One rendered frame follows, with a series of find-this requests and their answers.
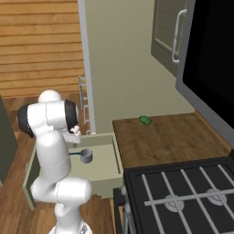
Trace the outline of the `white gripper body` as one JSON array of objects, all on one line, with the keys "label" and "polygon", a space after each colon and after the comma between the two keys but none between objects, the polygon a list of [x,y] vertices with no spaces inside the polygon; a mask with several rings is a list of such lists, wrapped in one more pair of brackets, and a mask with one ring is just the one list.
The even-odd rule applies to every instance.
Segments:
[{"label": "white gripper body", "polygon": [[76,147],[78,144],[80,144],[80,134],[79,133],[65,133],[64,134],[65,142],[68,144],[72,144],[74,147]]}]

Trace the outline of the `pale green open drawer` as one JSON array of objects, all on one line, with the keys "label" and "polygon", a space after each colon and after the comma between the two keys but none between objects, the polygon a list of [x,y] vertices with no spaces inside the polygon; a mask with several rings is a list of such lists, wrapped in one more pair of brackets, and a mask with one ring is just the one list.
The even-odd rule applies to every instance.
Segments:
[{"label": "pale green open drawer", "polygon": [[[84,177],[92,183],[92,194],[102,198],[113,197],[114,188],[122,186],[122,161],[114,133],[83,135],[79,144],[67,143],[70,157],[71,177]],[[92,151],[92,161],[83,164],[75,152]]]}]

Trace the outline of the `dark grey-green cabinet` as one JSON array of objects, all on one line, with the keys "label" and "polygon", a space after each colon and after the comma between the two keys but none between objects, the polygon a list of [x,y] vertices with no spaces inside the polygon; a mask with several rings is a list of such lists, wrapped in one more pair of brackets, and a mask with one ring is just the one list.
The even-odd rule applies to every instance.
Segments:
[{"label": "dark grey-green cabinet", "polygon": [[17,147],[16,136],[0,96],[0,186],[5,183]]}]

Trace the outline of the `grey fridge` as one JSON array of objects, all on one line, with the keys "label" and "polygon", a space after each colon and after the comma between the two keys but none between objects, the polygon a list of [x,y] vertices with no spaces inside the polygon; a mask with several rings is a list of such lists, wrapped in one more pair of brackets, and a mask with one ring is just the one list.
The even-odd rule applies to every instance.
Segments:
[{"label": "grey fridge", "polygon": [[88,41],[85,0],[77,0],[77,2],[79,8],[80,37],[81,37],[81,45],[83,52],[84,72],[86,79],[88,108],[89,108],[90,133],[95,134],[96,125],[95,125],[93,93],[92,93],[92,83],[91,83],[90,50],[89,50],[89,41]]}]

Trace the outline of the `green round vegetable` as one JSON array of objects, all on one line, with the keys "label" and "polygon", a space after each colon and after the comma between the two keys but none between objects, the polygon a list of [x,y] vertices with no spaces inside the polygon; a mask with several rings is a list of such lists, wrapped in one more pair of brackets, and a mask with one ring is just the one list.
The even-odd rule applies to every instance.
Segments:
[{"label": "green round vegetable", "polygon": [[152,120],[148,116],[146,116],[146,115],[141,115],[139,117],[139,120],[140,120],[140,124],[149,125],[149,124],[152,123]]}]

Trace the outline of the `black hob with grey grates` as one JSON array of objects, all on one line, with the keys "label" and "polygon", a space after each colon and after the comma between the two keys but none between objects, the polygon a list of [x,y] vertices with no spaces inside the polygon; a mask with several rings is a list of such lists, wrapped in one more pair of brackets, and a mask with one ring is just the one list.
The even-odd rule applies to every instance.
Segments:
[{"label": "black hob with grey grates", "polygon": [[116,234],[234,234],[234,159],[128,168],[113,203]]}]

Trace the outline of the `grey-green cupboard door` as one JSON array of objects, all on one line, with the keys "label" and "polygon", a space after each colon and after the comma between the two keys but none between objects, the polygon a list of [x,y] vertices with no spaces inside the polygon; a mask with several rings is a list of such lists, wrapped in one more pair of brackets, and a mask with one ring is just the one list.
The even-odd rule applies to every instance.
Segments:
[{"label": "grey-green cupboard door", "polygon": [[151,54],[174,76],[177,65],[172,59],[176,18],[186,9],[188,0],[154,0]]}]

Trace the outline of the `black microwave with grey frame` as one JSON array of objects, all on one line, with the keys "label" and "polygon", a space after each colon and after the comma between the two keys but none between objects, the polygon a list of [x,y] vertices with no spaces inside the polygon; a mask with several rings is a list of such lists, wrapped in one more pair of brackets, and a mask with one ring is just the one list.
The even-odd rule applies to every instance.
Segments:
[{"label": "black microwave with grey frame", "polygon": [[234,0],[188,0],[176,88],[234,146]]}]

